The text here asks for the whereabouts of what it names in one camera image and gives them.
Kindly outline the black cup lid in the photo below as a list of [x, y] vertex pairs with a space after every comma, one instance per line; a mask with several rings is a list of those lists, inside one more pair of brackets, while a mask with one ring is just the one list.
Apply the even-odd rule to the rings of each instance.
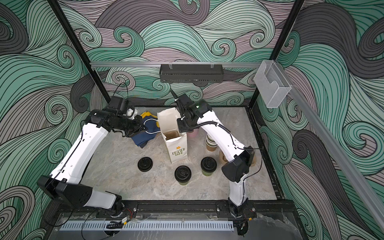
[[217, 169], [217, 161], [212, 157], [205, 157], [201, 160], [201, 168], [204, 172], [213, 173]]
[[148, 172], [153, 167], [153, 160], [149, 157], [143, 157], [138, 161], [138, 169], [141, 172]]
[[188, 166], [179, 166], [174, 175], [177, 182], [188, 182], [192, 177], [192, 171]]

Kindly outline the white paper takeout bag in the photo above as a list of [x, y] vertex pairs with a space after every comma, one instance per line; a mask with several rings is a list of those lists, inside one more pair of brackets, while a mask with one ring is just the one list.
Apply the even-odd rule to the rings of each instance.
[[181, 118], [176, 108], [157, 113], [161, 135], [166, 144], [172, 164], [188, 158], [187, 134], [180, 133], [177, 120]]

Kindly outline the yellow cloth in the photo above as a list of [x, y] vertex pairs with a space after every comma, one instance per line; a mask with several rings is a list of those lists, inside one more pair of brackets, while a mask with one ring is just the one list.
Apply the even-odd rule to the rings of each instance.
[[154, 120], [154, 121], [157, 121], [158, 118], [157, 116], [151, 114], [150, 112], [144, 112], [141, 114], [141, 117], [143, 118], [144, 121], [146, 120]]

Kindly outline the pink cup holder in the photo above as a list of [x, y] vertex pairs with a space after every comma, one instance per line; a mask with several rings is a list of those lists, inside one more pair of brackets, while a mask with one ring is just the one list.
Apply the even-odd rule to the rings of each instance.
[[198, 136], [198, 134], [199, 134], [199, 129], [194, 129], [192, 132], [188, 132], [187, 136], [189, 138], [195, 138]]

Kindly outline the black wall shelf tray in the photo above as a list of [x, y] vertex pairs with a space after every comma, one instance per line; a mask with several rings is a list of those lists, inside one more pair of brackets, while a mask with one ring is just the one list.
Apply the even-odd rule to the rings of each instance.
[[164, 83], [220, 83], [224, 79], [223, 66], [214, 64], [164, 64], [159, 74]]

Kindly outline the clear acrylic wall holder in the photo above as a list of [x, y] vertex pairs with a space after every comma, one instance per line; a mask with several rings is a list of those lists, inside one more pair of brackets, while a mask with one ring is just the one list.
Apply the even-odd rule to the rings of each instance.
[[283, 66], [275, 61], [262, 61], [254, 82], [268, 109], [280, 106], [292, 89]]

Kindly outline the stack of paper cups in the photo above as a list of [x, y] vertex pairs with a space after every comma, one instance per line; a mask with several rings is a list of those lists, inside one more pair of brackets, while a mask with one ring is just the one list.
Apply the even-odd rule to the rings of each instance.
[[218, 147], [218, 144], [211, 138], [210, 135], [206, 136], [206, 148], [210, 152], [214, 152]]

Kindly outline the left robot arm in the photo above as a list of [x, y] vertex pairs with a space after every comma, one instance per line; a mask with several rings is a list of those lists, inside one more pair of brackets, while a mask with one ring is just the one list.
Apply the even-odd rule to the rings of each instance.
[[99, 144], [111, 132], [130, 138], [147, 130], [140, 115], [129, 117], [119, 111], [93, 110], [67, 155], [47, 176], [40, 176], [37, 185], [52, 200], [60, 201], [72, 209], [92, 207], [118, 216], [124, 208], [122, 197], [101, 192], [81, 184], [86, 167]]

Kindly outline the navy blue cloth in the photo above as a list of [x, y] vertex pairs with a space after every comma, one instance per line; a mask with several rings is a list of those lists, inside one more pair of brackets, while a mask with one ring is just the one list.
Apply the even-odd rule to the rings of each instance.
[[137, 135], [132, 137], [135, 145], [144, 148], [150, 140], [153, 140], [156, 137], [156, 134], [160, 132], [160, 127], [157, 117], [146, 116], [144, 117], [145, 126], [147, 127], [146, 131], [140, 132]]

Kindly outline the green paper coffee cup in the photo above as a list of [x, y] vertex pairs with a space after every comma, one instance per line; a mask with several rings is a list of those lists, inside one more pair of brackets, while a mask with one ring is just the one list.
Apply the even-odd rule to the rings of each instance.
[[188, 182], [178, 182], [180, 185], [182, 185], [182, 186], [185, 186], [185, 185], [187, 185], [188, 183], [189, 183], [189, 181]]

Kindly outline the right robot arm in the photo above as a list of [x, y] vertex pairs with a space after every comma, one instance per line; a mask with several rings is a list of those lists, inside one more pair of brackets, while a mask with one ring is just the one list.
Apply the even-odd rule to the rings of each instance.
[[255, 155], [255, 148], [247, 147], [238, 141], [206, 101], [194, 102], [186, 94], [177, 96], [174, 91], [171, 91], [171, 94], [180, 113], [177, 118], [179, 132], [188, 133], [203, 129], [227, 159], [228, 162], [222, 166], [222, 172], [230, 181], [230, 207], [234, 215], [238, 214], [246, 205], [245, 180]]

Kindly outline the brown pulp cup carrier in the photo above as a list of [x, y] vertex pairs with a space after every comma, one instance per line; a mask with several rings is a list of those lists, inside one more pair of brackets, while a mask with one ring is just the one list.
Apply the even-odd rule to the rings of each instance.
[[180, 133], [178, 131], [169, 131], [164, 133], [164, 136], [166, 138], [166, 141], [176, 139], [180, 137]]

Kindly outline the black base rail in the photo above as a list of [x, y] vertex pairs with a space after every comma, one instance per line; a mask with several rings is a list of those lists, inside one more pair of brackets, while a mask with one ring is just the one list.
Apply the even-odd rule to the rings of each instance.
[[218, 218], [248, 219], [257, 214], [294, 212], [295, 204], [288, 200], [247, 200], [239, 213], [234, 212], [228, 200], [139, 201], [123, 200], [123, 216], [138, 218], [145, 214], [208, 214]]

